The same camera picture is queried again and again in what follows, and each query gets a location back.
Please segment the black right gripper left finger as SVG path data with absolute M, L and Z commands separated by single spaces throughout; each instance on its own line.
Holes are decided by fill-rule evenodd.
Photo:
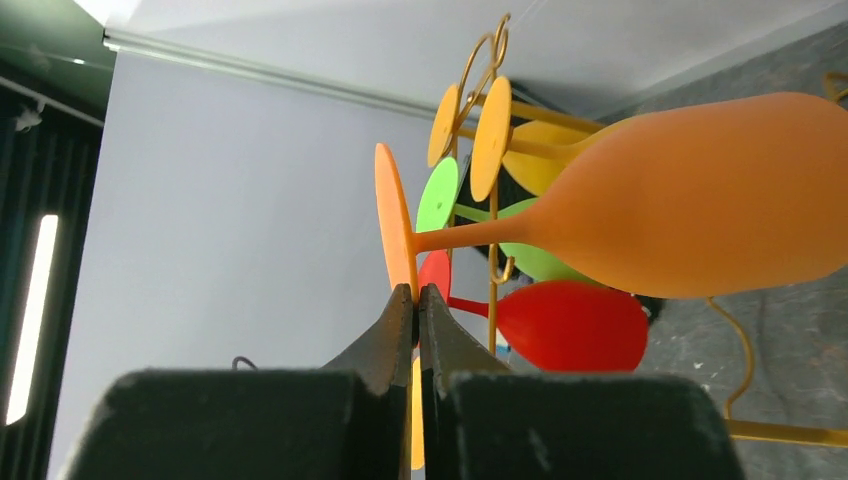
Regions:
M 406 479 L 414 302 L 313 369 L 137 370 L 101 397 L 66 479 Z

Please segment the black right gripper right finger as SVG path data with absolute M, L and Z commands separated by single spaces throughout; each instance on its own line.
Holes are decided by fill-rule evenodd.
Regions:
M 741 479 L 712 400 L 667 374 L 518 373 L 421 290 L 430 479 Z

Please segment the yellow plastic wine glass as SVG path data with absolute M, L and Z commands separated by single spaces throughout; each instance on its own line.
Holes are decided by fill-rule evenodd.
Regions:
M 421 362 L 419 357 L 416 357 L 412 362 L 410 425 L 410 465 L 412 471 L 417 471 L 425 465 Z
M 489 197 L 502 167 L 526 191 L 542 195 L 580 154 L 631 122 L 627 118 L 601 125 L 521 107 L 512 100 L 511 82 L 503 75 L 494 79 L 481 104 L 470 162 L 476 201 Z
M 452 140 L 459 106 L 459 87 L 451 84 L 434 116 L 427 151 L 427 165 L 433 168 L 443 158 Z

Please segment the red plastic wine glass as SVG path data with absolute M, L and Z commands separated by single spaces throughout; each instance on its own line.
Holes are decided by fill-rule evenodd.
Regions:
M 642 304 L 608 287 L 543 281 L 498 299 L 496 309 L 497 329 L 507 344 L 546 371 L 633 371 L 648 346 Z

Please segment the green plastic wine glass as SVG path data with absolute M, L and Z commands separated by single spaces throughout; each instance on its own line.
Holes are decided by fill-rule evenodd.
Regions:
M 425 185 L 417 211 L 416 231 L 443 229 L 453 214 L 473 222 L 490 220 L 488 211 L 458 204 L 459 191 L 459 164 L 453 157 L 446 157 L 438 163 Z M 543 249 L 522 243 L 500 243 L 499 249 L 506 257 L 514 258 L 515 269 L 536 282 L 572 280 L 598 285 Z

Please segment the orange plastic wine glass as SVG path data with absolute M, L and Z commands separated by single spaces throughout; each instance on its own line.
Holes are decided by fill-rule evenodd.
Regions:
M 847 112 L 779 92 L 625 120 L 526 210 L 416 233 L 392 152 L 375 148 L 391 285 L 420 252 L 523 243 L 607 286 L 684 299 L 826 277 L 847 263 Z

